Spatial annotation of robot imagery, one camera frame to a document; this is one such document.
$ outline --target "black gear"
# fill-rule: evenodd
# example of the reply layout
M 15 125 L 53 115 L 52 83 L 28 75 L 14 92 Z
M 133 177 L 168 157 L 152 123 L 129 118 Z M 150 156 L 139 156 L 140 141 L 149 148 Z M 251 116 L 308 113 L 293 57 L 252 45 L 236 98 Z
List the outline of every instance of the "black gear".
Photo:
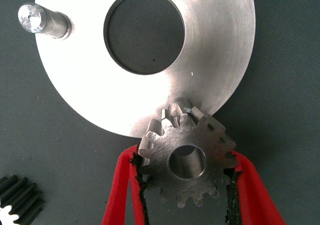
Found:
M 42 211 L 41 191 L 24 177 L 0 179 L 0 225 L 30 225 Z

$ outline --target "metal gear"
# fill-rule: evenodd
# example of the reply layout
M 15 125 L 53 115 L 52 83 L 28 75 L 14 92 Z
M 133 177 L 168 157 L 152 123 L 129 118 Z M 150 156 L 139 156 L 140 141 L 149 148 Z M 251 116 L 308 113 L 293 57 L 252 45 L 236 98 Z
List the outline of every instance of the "metal gear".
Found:
M 36 184 L 27 185 L 24 177 L 0 179 L 0 225 L 30 225 L 42 211 L 42 192 L 35 191 Z
M 160 187 L 160 201 L 176 196 L 179 208 L 189 197 L 198 207 L 205 193 L 219 197 L 216 184 L 230 182 L 224 169 L 237 165 L 230 153 L 236 144 L 225 127 L 195 106 L 190 108 L 175 104 L 163 109 L 161 121 L 150 121 L 138 149 L 143 157 L 140 172 L 151 175 L 152 184 Z

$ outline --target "gear tooth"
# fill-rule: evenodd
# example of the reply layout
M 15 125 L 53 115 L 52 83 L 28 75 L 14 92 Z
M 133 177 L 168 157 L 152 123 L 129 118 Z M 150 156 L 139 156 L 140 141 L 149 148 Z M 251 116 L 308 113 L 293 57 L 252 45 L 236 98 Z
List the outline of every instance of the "gear tooth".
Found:
M 146 137 L 147 137 L 151 142 L 153 142 L 154 140 L 156 140 L 156 139 L 159 138 L 160 136 L 159 136 L 157 133 L 153 132 L 153 131 L 148 131 L 148 132 L 146 133 Z
M 143 135 L 141 143 L 138 148 L 138 154 L 143 158 L 149 158 L 151 150 L 154 148 L 154 144 L 149 141 L 146 135 Z
M 166 194 L 165 190 L 161 187 L 160 188 L 160 202 L 166 203 L 168 201 L 168 195 Z
M 161 125 L 164 130 L 173 126 L 173 124 L 171 122 L 171 116 L 170 116 L 169 111 L 167 109 L 162 109 Z
M 8 214 L 10 213 L 11 209 L 12 209 L 12 206 L 8 205 L 8 206 L 5 206 L 2 210 L 4 213 Z
M 151 174 L 151 168 L 150 168 L 150 159 L 148 158 L 143 158 L 141 165 L 139 167 L 139 172 L 141 174 Z
M 176 197 L 176 205 L 178 208 L 183 209 L 187 203 L 188 198 L 184 196 Z
M 13 221 L 16 221 L 19 219 L 19 216 L 17 214 L 13 214 L 13 215 L 11 215 L 11 218 Z
M 181 114 L 181 116 L 180 116 L 180 124 L 181 124 L 181 123 L 187 123 L 187 122 L 189 122 L 190 120 L 191 120 L 191 119 L 190 119 L 188 113 L 184 112 L 184 113 Z
M 218 122 L 212 116 L 208 116 L 208 122 L 209 122 L 210 129 L 215 133 L 223 134 L 226 131 L 225 126 L 223 126 L 220 122 Z
M 163 129 L 162 129 L 162 124 L 159 120 L 156 119 L 152 119 L 149 123 L 149 126 L 146 130 L 146 132 L 154 132 L 158 135 L 162 135 L 163 134 Z
M 238 165 L 238 161 L 235 159 L 235 157 L 230 152 L 228 152 L 225 155 L 225 158 L 226 158 L 226 162 L 225 162 L 226 169 L 233 169 Z
M 191 114 L 196 119 L 197 123 L 204 121 L 208 123 L 206 116 L 196 106 L 191 109 Z
M 223 185 L 229 185 L 231 183 L 231 178 L 225 174 L 221 174 L 220 183 Z
M 204 205 L 204 199 L 202 194 L 198 194 L 197 196 L 192 197 L 194 204 L 199 208 Z
M 214 186 L 214 188 L 209 192 L 209 195 L 214 199 L 219 198 L 220 197 L 220 191 L 219 191 L 218 187 Z

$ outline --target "machined metal surface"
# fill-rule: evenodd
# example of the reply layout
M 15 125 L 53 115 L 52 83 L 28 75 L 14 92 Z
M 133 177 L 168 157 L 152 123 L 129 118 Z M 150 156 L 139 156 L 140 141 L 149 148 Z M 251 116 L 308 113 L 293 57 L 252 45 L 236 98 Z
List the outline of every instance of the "machined metal surface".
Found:
M 125 136 L 141 138 L 174 98 L 214 114 L 237 88 L 253 49 L 254 0 L 168 0 L 183 20 L 182 50 L 165 70 L 134 74 L 114 61 L 104 40 L 106 16 L 123 0 L 35 1 L 74 25 L 62 41 L 36 34 L 51 82 L 84 118 Z
M 213 117 L 196 107 L 186 112 L 178 105 L 175 116 L 164 109 L 161 121 L 150 121 L 138 148 L 143 157 L 140 172 L 151 175 L 151 184 L 160 187 L 160 201 L 176 197 L 177 206 L 183 208 L 191 197 L 200 207 L 203 194 L 217 198 L 217 184 L 230 181 L 224 169 L 237 165 L 230 153 L 235 147 Z
M 27 184 L 24 177 L 0 179 L 0 225 L 30 225 L 42 211 L 42 192 L 35 191 L 36 184 Z
M 66 39 L 72 30 L 69 18 L 34 2 L 23 4 L 18 11 L 21 27 L 29 33 L 47 35 L 54 39 Z

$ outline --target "small spur gear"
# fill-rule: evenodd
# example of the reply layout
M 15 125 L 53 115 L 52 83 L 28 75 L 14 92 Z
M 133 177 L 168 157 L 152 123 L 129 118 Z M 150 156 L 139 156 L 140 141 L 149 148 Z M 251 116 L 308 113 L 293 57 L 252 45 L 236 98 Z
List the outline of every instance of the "small spur gear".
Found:
M 177 206 L 183 208 L 192 197 L 201 207 L 203 194 L 217 198 L 216 184 L 230 182 L 224 169 L 237 165 L 230 153 L 236 144 L 222 124 L 198 108 L 177 105 L 174 113 L 163 109 L 161 121 L 150 121 L 138 149 L 143 157 L 140 172 L 160 187 L 161 202 L 176 196 Z
M 16 176 L 0 179 L 0 225 L 30 225 L 42 211 L 42 192 Z

